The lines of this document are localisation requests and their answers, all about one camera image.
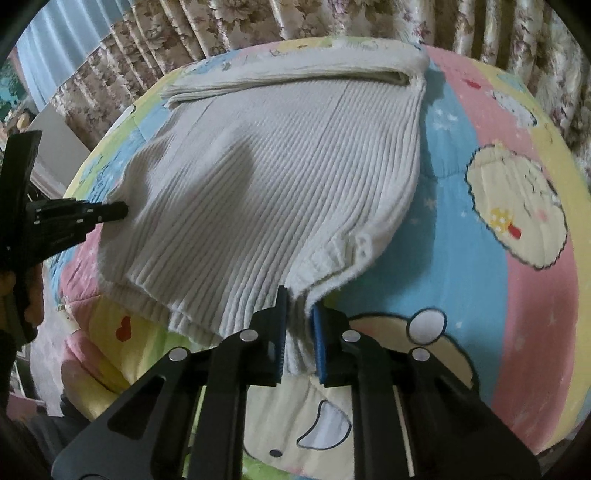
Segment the colourful cartoon striped quilt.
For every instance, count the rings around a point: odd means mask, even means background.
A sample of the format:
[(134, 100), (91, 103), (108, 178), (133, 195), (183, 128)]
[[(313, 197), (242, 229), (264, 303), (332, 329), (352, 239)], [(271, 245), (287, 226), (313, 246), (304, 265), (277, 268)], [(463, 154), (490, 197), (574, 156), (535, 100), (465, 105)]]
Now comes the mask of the colourful cartoon striped quilt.
[[(127, 163), (169, 116), (160, 92), (194, 74), (305, 48), (388, 52), (394, 40), (290, 40), (202, 60), (166, 74), (119, 117), (66, 191), (103, 201)], [(558, 129), (513, 74), (437, 47), (421, 111), (421, 173), (392, 243), (329, 305), (385, 346), (409, 351), (420, 310), (446, 320), (424, 347), (481, 398), (534, 453), (560, 442), (590, 412), (590, 195)], [(101, 227), (50, 263), (69, 327), (61, 380), (72, 403), (100, 415), (170, 348), (191, 343), (100, 292)], [(246, 479), (353, 479), (346, 389), (283, 377), (249, 393)]]

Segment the teal wall poster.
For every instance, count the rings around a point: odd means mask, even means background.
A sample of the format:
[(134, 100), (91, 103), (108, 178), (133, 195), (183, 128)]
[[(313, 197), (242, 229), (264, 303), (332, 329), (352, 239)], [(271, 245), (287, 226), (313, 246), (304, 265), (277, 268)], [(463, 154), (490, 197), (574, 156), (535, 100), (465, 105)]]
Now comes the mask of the teal wall poster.
[(27, 97), (27, 91), (21, 83), (10, 60), (1, 65), (0, 70), (0, 118), (4, 122)]

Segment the white flat board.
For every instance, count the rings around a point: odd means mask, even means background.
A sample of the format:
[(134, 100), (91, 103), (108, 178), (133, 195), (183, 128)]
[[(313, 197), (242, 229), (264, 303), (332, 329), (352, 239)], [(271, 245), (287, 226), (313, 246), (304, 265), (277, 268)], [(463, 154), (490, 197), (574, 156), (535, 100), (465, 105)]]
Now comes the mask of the white flat board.
[(51, 105), (39, 112), (31, 130), (42, 132), (31, 181), (48, 198), (61, 198), (90, 150)]

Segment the blue and floral curtain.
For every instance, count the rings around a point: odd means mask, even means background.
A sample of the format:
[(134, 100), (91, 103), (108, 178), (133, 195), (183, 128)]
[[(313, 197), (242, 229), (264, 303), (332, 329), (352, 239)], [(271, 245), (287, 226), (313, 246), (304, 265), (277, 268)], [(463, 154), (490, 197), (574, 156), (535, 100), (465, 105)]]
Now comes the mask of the blue and floral curtain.
[(590, 58), (543, 1), (51, 1), (10, 59), (34, 103), (93, 148), (169, 71), (230, 50), (322, 36), (394, 38), (517, 75), (590, 170)]

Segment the cream ribbed knit sweater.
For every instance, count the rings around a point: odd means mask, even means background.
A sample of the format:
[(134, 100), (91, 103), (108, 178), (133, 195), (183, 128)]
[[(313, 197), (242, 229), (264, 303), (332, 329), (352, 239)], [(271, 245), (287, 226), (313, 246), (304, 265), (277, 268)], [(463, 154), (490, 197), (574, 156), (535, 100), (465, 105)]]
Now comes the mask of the cream ribbed knit sweater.
[(102, 292), (211, 345), (287, 288), (284, 369), (311, 371), (311, 306), (381, 256), (412, 203), (429, 65), (369, 39), (188, 68), (110, 192), (128, 214), (102, 229)]

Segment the small yellow doll figure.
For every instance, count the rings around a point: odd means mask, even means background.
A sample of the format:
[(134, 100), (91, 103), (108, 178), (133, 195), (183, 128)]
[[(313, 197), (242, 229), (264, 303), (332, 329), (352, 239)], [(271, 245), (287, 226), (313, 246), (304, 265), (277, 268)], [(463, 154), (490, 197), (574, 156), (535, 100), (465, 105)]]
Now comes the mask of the small yellow doll figure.
[(31, 114), (29, 111), (25, 110), (21, 113), (16, 121), (16, 129), (18, 132), (26, 131), (31, 124)]

